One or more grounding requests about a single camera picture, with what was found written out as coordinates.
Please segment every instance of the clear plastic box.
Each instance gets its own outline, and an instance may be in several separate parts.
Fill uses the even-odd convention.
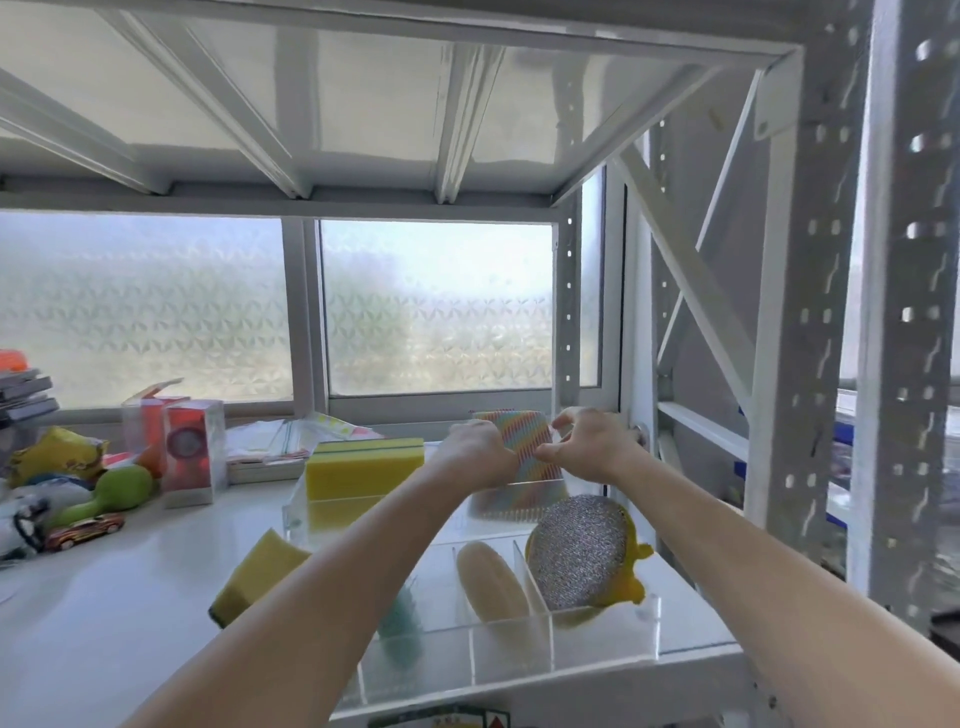
[[[306,500],[302,479],[284,506],[286,538],[319,550],[335,539],[379,497]],[[612,669],[657,659],[660,599],[606,609],[547,610],[527,569],[523,549],[536,525],[529,509],[523,522],[509,514],[496,521],[474,518],[465,503],[424,552],[394,604],[402,634],[381,629],[360,662],[334,717],[449,700],[562,676]],[[457,576],[456,557],[481,540],[510,565],[527,595],[530,616],[482,622]]]

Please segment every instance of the stack of books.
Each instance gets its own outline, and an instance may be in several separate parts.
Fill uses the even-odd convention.
[[[0,429],[22,425],[34,417],[56,412],[57,401],[47,395],[53,386],[39,369],[0,372]]]

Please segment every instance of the green toy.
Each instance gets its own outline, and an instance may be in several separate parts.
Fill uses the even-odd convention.
[[[150,499],[154,492],[154,477],[139,465],[108,470],[93,486],[93,500],[64,508],[52,519],[55,528],[83,519],[92,519],[105,513],[129,511]]]

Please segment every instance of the rainbow striped sponge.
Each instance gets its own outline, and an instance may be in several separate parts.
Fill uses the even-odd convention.
[[[535,410],[518,409],[471,414],[476,420],[487,420],[496,425],[503,444],[520,459],[515,484],[474,494],[469,506],[472,516],[538,521],[543,509],[567,497],[560,468],[534,457],[537,446],[552,441],[546,415]]]

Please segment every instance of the person's arm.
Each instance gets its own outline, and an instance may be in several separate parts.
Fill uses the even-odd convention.
[[[517,465],[493,424],[453,426],[426,465],[253,604],[124,728],[325,725],[433,537],[464,498],[507,483]]]
[[[957,724],[960,665],[835,576],[641,448],[611,415],[570,409],[538,457],[620,489],[804,728]]]

